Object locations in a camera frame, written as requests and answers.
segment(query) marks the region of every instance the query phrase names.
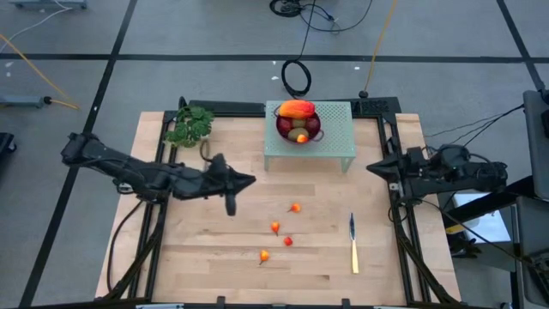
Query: white cable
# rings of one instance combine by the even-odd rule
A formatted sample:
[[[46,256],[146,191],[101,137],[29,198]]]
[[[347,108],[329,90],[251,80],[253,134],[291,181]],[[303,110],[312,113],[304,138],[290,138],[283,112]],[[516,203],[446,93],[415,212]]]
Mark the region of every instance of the white cable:
[[[18,36],[19,34],[21,33],[24,33],[26,32],[27,30],[30,30],[34,27],[37,27],[37,26],[40,26],[41,24],[45,23],[46,21],[48,21],[50,18],[52,18],[53,16],[57,15],[57,14],[61,14],[63,12],[66,12],[68,10],[71,10],[72,8],[67,8],[66,6],[63,6],[61,3],[59,3],[58,0],[53,0],[59,7],[61,7],[62,9],[60,9],[59,11],[47,16],[45,19],[43,19],[42,21],[38,22],[38,23],[35,23],[34,25],[30,26],[30,27],[26,27],[24,29],[22,29],[21,31],[17,32],[16,34],[12,35],[9,37],[8,41],[11,42],[12,39],[14,39],[16,36]],[[4,43],[2,45],[2,47],[0,48],[0,53],[3,52],[3,50],[6,48],[6,46],[8,45],[8,43]]]

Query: potted plant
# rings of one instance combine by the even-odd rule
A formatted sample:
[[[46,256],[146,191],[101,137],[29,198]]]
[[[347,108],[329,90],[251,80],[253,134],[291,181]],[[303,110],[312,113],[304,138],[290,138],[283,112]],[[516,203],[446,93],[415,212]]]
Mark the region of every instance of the potted plant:
[[[166,142],[174,146],[192,148],[212,131],[214,114],[199,106],[179,109],[175,129],[166,133]]]

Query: wooden table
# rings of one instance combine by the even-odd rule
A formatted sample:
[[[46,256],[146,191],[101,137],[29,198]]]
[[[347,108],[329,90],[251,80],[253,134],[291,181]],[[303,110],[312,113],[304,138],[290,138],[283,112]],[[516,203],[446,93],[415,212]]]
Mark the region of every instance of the wooden table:
[[[162,112],[143,112],[131,155],[153,161]],[[424,145],[419,117],[397,115],[402,147]],[[263,170],[263,118],[217,118],[210,136],[211,154],[223,153],[228,164],[257,182],[237,196],[237,215],[226,215],[224,198],[187,202],[170,199],[153,301],[214,303],[287,303],[339,305],[405,305],[395,231],[387,218],[389,195],[385,181],[365,166],[382,159],[375,120],[355,119],[357,157],[347,172],[337,161],[271,159]],[[181,149],[177,161],[201,168],[198,150]],[[436,202],[435,197],[427,197]],[[288,213],[291,203],[302,212]],[[121,196],[113,229],[136,204]],[[440,213],[430,205],[416,206],[423,256],[450,295],[460,299]],[[113,283],[136,254],[142,207],[118,235]],[[351,274],[349,213],[354,213],[360,273]],[[280,236],[270,222],[281,223]],[[282,239],[293,237],[293,246]],[[270,252],[259,264],[259,251]],[[410,263],[413,291],[419,297],[417,271]],[[142,269],[143,295],[148,263]],[[97,295],[106,294],[106,264]]]

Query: knife blade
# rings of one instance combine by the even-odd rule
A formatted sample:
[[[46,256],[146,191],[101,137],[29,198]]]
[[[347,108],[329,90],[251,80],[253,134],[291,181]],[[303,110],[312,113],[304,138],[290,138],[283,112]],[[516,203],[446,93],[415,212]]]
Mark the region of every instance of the knife blade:
[[[349,219],[349,236],[351,237],[351,240],[356,240],[356,235],[354,233],[354,216],[353,213],[351,213],[350,219]]]

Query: floor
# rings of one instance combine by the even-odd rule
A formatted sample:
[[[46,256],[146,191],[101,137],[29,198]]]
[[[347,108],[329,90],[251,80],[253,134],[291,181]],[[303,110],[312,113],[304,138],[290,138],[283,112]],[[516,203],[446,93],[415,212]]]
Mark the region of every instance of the floor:
[[[339,35],[311,30],[305,55],[316,56],[305,58],[313,76],[305,98],[356,97],[364,87],[368,56],[390,7],[388,0],[373,1],[365,21],[353,30]],[[342,26],[357,21],[367,4],[317,3]],[[520,39],[510,31],[502,5]],[[0,33],[10,36],[54,10],[20,10],[1,2]],[[404,112],[420,115],[426,135],[519,106],[522,92],[535,89],[536,72],[549,82],[547,10],[544,0],[400,1],[369,92],[372,97],[397,96]],[[327,27],[319,19],[313,23]],[[299,18],[272,14],[268,0],[89,0],[88,10],[62,13],[14,39],[81,110],[0,111],[0,131],[14,133],[19,146],[0,178],[0,307],[20,304],[51,218],[60,219],[63,210],[32,304],[91,300],[94,295],[118,194],[96,172],[81,170],[68,177],[59,152],[70,132],[85,126],[105,144],[129,151],[140,112],[175,109],[181,95],[249,102],[288,99],[279,79],[281,60],[299,53],[305,29]],[[521,41],[525,48],[518,47]],[[61,99],[11,52],[8,48],[0,55],[0,93]],[[305,85],[298,70],[287,74],[295,88]],[[427,142],[436,147],[461,133]],[[518,180],[531,173],[525,134],[524,117],[515,112],[469,148],[506,162],[510,181]],[[66,180],[73,177],[72,192],[66,195],[72,184]],[[455,268],[462,298],[471,305],[510,300],[508,273],[462,260],[455,261]]]

